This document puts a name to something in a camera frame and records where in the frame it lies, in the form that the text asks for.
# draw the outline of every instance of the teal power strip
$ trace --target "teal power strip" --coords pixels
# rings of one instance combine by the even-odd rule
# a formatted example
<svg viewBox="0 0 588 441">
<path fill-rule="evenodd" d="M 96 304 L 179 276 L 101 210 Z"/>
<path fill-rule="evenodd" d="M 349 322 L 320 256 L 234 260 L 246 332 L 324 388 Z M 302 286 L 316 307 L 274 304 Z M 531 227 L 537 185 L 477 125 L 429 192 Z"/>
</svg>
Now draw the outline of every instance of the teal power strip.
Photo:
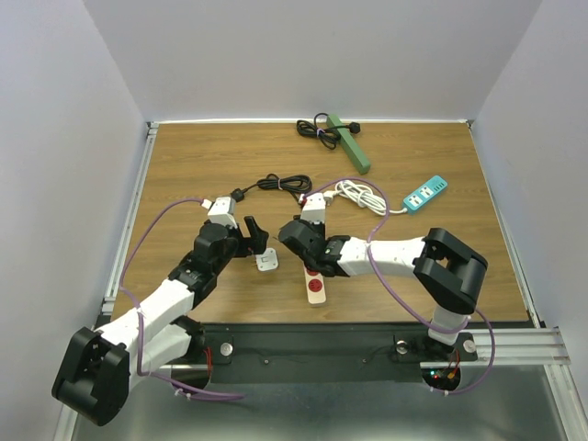
<svg viewBox="0 0 588 441">
<path fill-rule="evenodd" d="M 402 206 L 408 210 L 408 214 L 414 214 L 446 188 L 447 182 L 445 179 L 441 176 L 433 176 L 404 198 Z"/>
</svg>

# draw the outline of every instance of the bolt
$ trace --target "bolt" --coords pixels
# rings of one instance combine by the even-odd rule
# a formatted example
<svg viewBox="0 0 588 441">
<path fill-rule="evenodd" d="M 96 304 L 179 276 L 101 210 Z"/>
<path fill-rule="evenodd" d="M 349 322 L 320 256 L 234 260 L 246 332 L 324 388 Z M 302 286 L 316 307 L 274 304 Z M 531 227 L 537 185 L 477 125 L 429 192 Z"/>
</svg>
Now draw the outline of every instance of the bolt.
<svg viewBox="0 0 588 441">
<path fill-rule="evenodd" d="M 472 340 L 466 340 L 463 342 L 463 348 L 469 354 L 476 352 L 476 344 Z"/>
<path fill-rule="evenodd" d="M 220 354 L 222 356 L 229 356 L 232 354 L 232 345 L 230 343 L 223 343 L 220 345 Z"/>
<path fill-rule="evenodd" d="M 396 352 L 398 352 L 401 356 L 408 354 L 408 345 L 404 340 L 399 340 L 396 342 Z"/>
</svg>

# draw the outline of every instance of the black cable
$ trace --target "black cable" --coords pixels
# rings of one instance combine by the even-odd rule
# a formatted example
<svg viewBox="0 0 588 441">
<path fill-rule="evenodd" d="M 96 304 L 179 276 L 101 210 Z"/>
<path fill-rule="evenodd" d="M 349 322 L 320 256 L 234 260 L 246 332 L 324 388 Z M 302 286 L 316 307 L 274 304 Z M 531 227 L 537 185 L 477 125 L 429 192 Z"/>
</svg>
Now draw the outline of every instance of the black cable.
<svg viewBox="0 0 588 441">
<path fill-rule="evenodd" d="M 243 190 L 235 188 L 231 193 L 231 197 L 235 199 L 235 201 L 240 202 L 245 199 L 245 193 L 255 187 L 259 187 L 262 190 L 287 191 L 294 199 L 296 199 L 296 202 L 298 202 L 299 195 L 308 193 L 312 190 L 312 181 L 306 175 L 294 175 L 280 178 L 275 173 L 270 173 L 266 177 L 259 179 L 252 186 L 248 186 Z"/>
<path fill-rule="evenodd" d="M 324 112 L 317 113 L 312 122 L 307 121 L 306 119 L 299 119 L 296 121 L 296 130 L 301 136 L 305 136 L 307 138 L 318 138 L 322 142 L 322 145 L 324 145 L 329 150 L 334 150 L 337 147 L 339 140 L 341 140 L 341 135 L 337 129 L 349 129 L 349 131 L 353 134 L 359 133 L 361 130 L 358 122 L 350 122 L 349 124 L 344 124 L 342 126 L 321 129 L 316 122 L 318 117 L 328 118 L 329 115 Z"/>
</svg>

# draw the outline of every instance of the gray wall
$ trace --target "gray wall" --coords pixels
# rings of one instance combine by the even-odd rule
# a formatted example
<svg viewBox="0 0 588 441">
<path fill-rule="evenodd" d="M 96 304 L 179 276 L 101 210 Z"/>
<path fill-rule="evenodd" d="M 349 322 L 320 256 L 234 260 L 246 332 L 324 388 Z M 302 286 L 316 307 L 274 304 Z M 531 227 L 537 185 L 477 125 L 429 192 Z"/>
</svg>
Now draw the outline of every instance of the gray wall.
<svg viewBox="0 0 588 441">
<path fill-rule="evenodd" d="M 588 403 L 588 4 L 544 0 L 473 134 L 540 316 Z"/>
<path fill-rule="evenodd" d="M 475 117 L 539 0 L 85 0 L 150 120 Z"/>
<path fill-rule="evenodd" d="M 0 2 L 0 438 L 52 439 L 96 318 L 143 118 L 79 0 Z"/>
</svg>

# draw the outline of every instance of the coiled white cable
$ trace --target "coiled white cable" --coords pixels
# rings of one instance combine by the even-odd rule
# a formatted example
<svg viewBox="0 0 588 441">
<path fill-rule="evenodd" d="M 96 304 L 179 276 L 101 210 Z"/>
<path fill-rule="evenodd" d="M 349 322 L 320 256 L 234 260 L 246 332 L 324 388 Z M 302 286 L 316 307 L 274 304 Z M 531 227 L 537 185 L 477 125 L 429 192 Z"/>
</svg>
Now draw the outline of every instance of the coiled white cable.
<svg viewBox="0 0 588 441">
<path fill-rule="evenodd" d="M 353 181 L 339 181 L 335 184 L 334 190 L 325 191 L 323 195 L 328 204 L 333 202 L 335 196 L 343 196 L 344 198 L 353 200 L 362 209 L 368 207 L 379 216 L 386 214 L 386 203 L 384 199 L 375 195 L 371 187 L 356 184 Z M 391 209 L 390 214 L 404 214 L 406 211 L 407 209 Z"/>
</svg>

